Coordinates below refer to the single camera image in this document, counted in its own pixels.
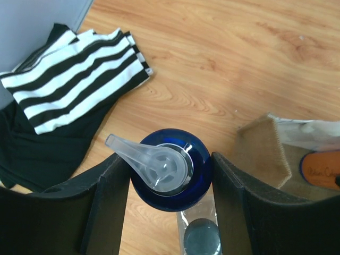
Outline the black white striped cloth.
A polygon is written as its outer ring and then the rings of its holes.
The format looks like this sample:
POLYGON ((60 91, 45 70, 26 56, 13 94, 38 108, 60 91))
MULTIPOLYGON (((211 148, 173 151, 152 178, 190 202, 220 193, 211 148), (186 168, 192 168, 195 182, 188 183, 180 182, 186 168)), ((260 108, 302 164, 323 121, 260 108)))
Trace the black white striped cloth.
POLYGON ((107 113, 152 75, 132 37, 54 24, 46 43, 1 74, 1 183, 41 192, 68 180, 107 113))

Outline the dark blue pump bottle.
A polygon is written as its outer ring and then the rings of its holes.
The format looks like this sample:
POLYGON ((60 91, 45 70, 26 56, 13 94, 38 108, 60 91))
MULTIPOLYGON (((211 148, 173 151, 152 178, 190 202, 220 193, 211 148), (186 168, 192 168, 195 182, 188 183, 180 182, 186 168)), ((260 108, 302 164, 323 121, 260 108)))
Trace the dark blue pump bottle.
POLYGON ((161 129, 140 143, 110 134, 105 145, 131 169, 139 197, 162 211, 184 211, 198 203, 213 179, 211 155, 190 132, 161 129))

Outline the bright blue pump bottle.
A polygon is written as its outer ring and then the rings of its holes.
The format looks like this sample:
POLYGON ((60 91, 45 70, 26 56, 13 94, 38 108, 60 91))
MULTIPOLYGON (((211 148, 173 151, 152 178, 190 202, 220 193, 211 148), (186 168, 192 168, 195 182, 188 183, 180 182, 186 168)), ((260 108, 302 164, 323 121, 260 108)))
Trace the bright blue pump bottle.
POLYGON ((339 150, 304 155, 299 163, 299 172, 311 185, 339 191, 339 150))

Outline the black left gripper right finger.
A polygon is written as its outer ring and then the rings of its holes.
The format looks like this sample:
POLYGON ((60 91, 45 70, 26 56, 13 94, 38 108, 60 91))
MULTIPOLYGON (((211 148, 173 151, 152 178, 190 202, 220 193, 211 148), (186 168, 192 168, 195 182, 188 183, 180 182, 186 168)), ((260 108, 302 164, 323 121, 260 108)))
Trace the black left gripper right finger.
POLYGON ((339 196, 300 198, 211 158, 223 254, 339 254, 339 196))

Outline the clear bottle dark cap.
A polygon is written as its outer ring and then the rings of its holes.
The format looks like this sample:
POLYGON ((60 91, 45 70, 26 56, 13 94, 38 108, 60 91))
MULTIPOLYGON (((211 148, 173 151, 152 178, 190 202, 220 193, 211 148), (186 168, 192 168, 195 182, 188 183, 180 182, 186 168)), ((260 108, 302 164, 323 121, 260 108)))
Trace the clear bottle dark cap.
POLYGON ((177 212, 176 216, 181 254, 223 254, 213 194, 206 194, 196 205, 177 212))

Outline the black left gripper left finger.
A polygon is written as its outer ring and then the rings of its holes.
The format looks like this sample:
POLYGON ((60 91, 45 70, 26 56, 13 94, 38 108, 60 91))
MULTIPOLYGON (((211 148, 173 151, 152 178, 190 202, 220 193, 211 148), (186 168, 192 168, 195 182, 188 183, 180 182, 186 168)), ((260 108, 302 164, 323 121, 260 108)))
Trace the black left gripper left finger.
POLYGON ((1 189, 1 254, 118 254, 129 182, 113 154, 41 193, 1 189))

